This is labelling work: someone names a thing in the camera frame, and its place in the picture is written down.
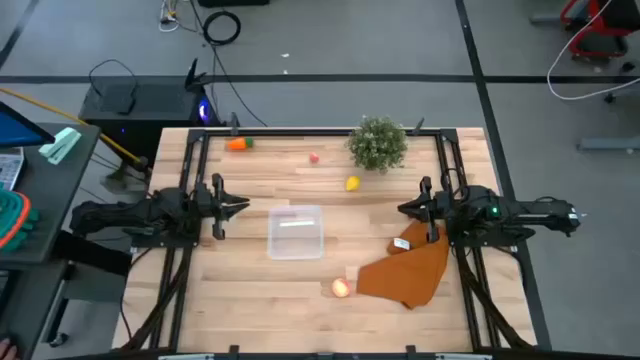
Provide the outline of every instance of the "green plant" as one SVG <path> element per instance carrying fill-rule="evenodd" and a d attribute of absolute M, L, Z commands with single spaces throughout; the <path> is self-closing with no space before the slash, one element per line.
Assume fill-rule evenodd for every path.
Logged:
<path fill-rule="evenodd" d="M 351 150 L 356 166 L 382 174 L 400 166 L 407 152 L 404 130 L 389 117 L 365 117 L 345 145 Z"/>

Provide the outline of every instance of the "brown towel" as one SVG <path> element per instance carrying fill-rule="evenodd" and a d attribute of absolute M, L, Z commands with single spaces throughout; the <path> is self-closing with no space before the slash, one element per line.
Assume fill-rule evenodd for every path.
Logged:
<path fill-rule="evenodd" d="M 427 225 L 409 225 L 400 238 L 411 244 L 411 250 L 394 246 L 392 240 L 387 251 L 395 255 L 360 268 L 356 291 L 399 301 L 409 309 L 426 305 L 438 288 L 449 255 L 445 231 L 438 231 L 440 240 L 427 244 Z"/>

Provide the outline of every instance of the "orange carrot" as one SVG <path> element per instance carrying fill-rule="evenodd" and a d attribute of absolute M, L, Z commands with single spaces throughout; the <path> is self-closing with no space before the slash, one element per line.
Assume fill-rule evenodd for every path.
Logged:
<path fill-rule="evenodd" d="M 252 138 L 237 138 L 227 143 L 229 150 L 246 150 L 253 147 Z"/>

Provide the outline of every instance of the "wooden table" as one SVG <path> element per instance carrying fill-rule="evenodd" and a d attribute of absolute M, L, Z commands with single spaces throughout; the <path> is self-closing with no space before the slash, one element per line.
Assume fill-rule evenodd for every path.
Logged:
<path fill-rule="evenodd" d="M 151 189 L 179 181 L 187 129 L 165 129 Z M 458 129 L 467 180 L 498 191 L 480 128 Z M 358 269 L 387 256 L 386 245 L 410 220 L 400 203 L 417 197 L 422 176 L 440 176 L 435 141 L 411 137 L 404 168 L 385 175 L 353 167 L 345 137 L 255 137 L 255 149 L 228 152 L 222 138 L 209 145 L 205 180 L 220 173 L 227 192 L 249 197 L 251 206 L 225 224 L 227 239 L 216 241 L 211 221 L 202 227 L 201 246 L 193 254 L 183 315 L 180 351 L 227 352 L 404 352 L 470 351 L 456 260 L 431 302 L 413 311 L 385 299 L 331 295 L 337 277 L 357 281 Z M 320 156 L 310 164 L 309 153 Z M 197 153 L 192 161 L 193 182 Z M 350 175 L 361 177 L 357 192 L 344 190 Z M 434 191 L 439 181 L 433 181 Z M 320 260 L 273 261 L 267 255 L 269 209 L 315 204 L 323 209 L 325 254 Z M 494 302 L 527 341 L 535 343 L 518 264 L 508 255 L 483 249 Z M 176 265 L 181 258 L 177 255 Z M 156 302 L 164 250 L 153 250 L 132 270 L 124 311 L 135 331 Z M 483 343 L 488 336 L 476 301 Z M 166 344 L 171 311 L 165 316 Z M 118 325 L 114 346 L 126 341 Z"/>

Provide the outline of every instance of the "concrete floor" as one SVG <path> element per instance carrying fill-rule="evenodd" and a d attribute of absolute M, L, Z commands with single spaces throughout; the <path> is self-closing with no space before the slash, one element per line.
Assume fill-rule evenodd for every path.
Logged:
<path fill-rule="evenodd" d="M 0 46 L 9 38 L 26 8 L 25 1 L 0 2 Z M 527 16 L 535 6 L 559 8 L 563 1 L 466 0 L 469 20 L 485 75 L 546 74 L 567 40 L 561 27 L 533 27 Z M 0 79 L 27 76 L 45 84 L 0 84 L 70 113 L 78 113 L 88 89 L 84 77 L 97 63 L 117 58 L 137 75 L 183 75 L 198 57 L 201 71 L 210 69 L 212 55 L 195 34 L 157 29 L 159 0 L 40 0 Z M 455 2 L 439 0 L 273 0 L 266 7 L 232 9 L 243 29 L 238 41 L 220 48 L 230 74 L 434 74 L 466 75 L 471 66 Z M 201 9 L 203 15 L 209 10 Z M 193 26 L 188 4 L 178 15 Z M 216 24 L 216 33 L 231 25 Z M 629 59 L 640 51 L 640 39 L 629 39 Z M 617 72 L 573 63 L 564 57 L 559 75 L 599 76 Z M 121 75 L 109 66 L 99 75 Z M 362 114 L 390 115 L 404 125 L 425 117 L 425 126 L 485 126 L 473 82 L 237 83 L 247 104 L 272 126 L 355 125 Z M 60 84 L 57 81 L 76 81 Z M 607 87 L 562 85 L 563 94 L 581 94 Z M 570 239 L 548 231 L 529 241 L 532 265 L 556 350 L 640 355 L 640 245 L 633 228 L 638 156 L 626 153 L 579 153 L 582 136 L 624 136 L 640 132 L 634 97 L 607 105 L 600 97 L 563 102 L 545 84 L 489 84 L 513 186 L 518 198 L 543 195 L 565 198 L 587 213 Z M 255 121 L 228 85 L 216 85 L 223 118 L 238 113 L 243 125 Z M 15 99 L 0 96 L 34 121 L 65 121 Z M 97 150 L 114 161 L 104 145 Z M 98 182 L 108 170 L 92 164 L 82 186 L 108 200 L 116 197 Z M 76 203 L 91 199 L 79 191 Z M 63 329 L 72 335 L 67 345 L 44 346 L 37 358 L 103 352 L 111 345 L 117 308 L 76 304 Z M 83 314 L 97 314 L 80 323 Z"/>

